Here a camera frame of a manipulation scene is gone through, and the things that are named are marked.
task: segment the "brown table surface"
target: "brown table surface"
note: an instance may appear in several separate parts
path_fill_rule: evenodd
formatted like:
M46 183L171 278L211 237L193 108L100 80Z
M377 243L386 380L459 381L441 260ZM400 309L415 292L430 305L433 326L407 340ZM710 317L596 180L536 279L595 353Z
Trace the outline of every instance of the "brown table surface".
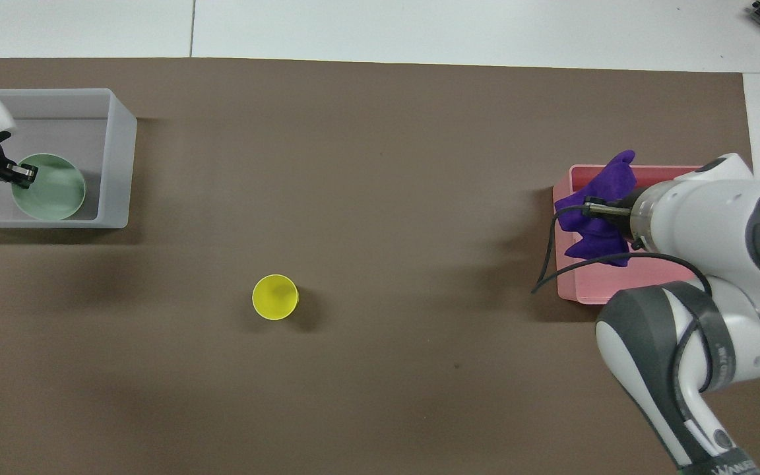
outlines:
M530 288L570 165L748 159L741 75L0 59L91 87L139 118L130 224L0 230L0 473L674 473L599 307ZM760 381L708 399L760 464Z

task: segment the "white plastic container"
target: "white plastic container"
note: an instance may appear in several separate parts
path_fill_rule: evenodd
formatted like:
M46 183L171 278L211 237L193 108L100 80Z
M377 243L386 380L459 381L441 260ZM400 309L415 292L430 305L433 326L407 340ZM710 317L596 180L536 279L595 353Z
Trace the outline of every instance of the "white plastic container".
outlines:
M18 130L2 143L19 162L50 153L73 163L86 181L84 204L65 220L37 220L0 181L0 228L124 228L127 225L137 120L109 89L0 89Z

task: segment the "pink plastic container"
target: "pink plastic container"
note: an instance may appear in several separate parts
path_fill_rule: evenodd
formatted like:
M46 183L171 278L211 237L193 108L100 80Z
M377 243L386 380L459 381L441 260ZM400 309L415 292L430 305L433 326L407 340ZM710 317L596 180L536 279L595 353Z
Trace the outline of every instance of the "pink plastic container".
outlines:
M633 165L636 186L649 186L687 174L698 166L651 166ZM562 180L553 187L553 201L575 193L587 185L603 169L603 165L574 165ZM565 255L565 250L579 241L576 232L564 232L555 227L555 264L561 269L580 262ZM625 288L640 288L663 284L671 280L693 279L694 274L681 265L660 259L630 259L627 267L607 264L591 264L557 277L559 297L588 305L602 305L615 292Z

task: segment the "yellow cup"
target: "yellow cup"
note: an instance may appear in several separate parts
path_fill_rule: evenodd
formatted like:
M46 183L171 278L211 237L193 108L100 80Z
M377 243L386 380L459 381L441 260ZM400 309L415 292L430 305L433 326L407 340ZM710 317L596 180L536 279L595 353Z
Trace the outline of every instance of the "yellow cup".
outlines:
M269 321L284 319L298 306L298 288L287 276L271 274L254 286L251 303L257 313Z

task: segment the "green plate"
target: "green plate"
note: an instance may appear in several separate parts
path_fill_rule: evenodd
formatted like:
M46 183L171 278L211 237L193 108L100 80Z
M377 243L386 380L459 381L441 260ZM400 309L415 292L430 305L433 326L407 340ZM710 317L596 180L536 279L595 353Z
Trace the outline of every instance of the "green plate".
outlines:
M56 154L25 157L19 165L37 167L37 178L29 189L11 185L13 201L25 214L38 220L62 220L75 214L87 194L84 175Z

